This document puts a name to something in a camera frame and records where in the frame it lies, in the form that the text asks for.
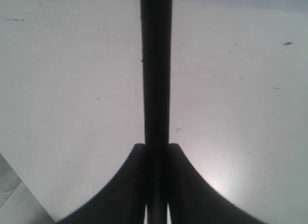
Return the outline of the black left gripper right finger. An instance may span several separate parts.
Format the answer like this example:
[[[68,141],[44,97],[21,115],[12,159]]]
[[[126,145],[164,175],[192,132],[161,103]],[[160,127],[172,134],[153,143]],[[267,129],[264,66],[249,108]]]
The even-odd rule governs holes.
[[[261,224],[238,208],[197,172],[178,144],[167,149],[168,204],[173,224]]]

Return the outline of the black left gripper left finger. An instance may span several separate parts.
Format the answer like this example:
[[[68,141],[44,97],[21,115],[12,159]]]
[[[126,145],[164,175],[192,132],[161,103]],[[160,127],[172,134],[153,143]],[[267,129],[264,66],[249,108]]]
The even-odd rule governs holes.
[[[145,217],[147,149],[135,144],[129,156],[107,183],[86,204],[60,224],[142,224]]]

